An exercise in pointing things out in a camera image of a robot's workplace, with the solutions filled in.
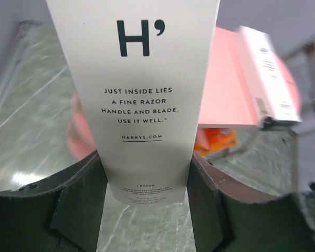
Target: white cardboard box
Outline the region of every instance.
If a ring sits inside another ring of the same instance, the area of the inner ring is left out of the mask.
[[[113,196],[184,199],[219,0],[47,0]]]

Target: pink object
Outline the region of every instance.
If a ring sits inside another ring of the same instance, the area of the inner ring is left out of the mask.
[[[256,117],[235,47],[235,33],[216,28],[204,87],[199,128],[255,127]],[[286,66],[281,71],[300,109],[296,84]]]
[[[72,122],[75,124],[77,131],[79,131],[83,140],[88,143],[91,147],[96,149],[96,144],[94,143],[94,139],[92,137],[91,130],[89,128],[88,121],[84,116],[82,111],[78,111],[75,109],[77,104],[79,103],[78,95],[75,94],[71,100],[71,110],[72,110]]]
[[[71,127],[71,123],[68,125],[67,132]],[[93,152],[96,148],[88,145],[83,139],[72,139],[67,137],[67,144],[71,154],[77,159],[81,160]]]

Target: white label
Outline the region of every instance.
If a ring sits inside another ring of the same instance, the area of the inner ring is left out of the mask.
[[[47,0],[113,196],[185,194],[219,0]]]
[[[265,117],[299,122],[273,46],[267,34],[241,26],[236,46],[259,124]]]

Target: gray marble surface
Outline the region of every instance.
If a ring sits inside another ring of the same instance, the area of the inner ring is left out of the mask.
[[[16,190],[76,161],[66,144],[75,88],[56,32],[45,26],[30,32],[31,46],[0,108],[0,191]],[[240,142],[251,134],[238,131]],[[245,154],[215,165],[280,195],[296,186],[295,140],[285,133],[262,133]],[[135,208],[107,190],[97,251],[195,251],[187,197],[166,207]]]

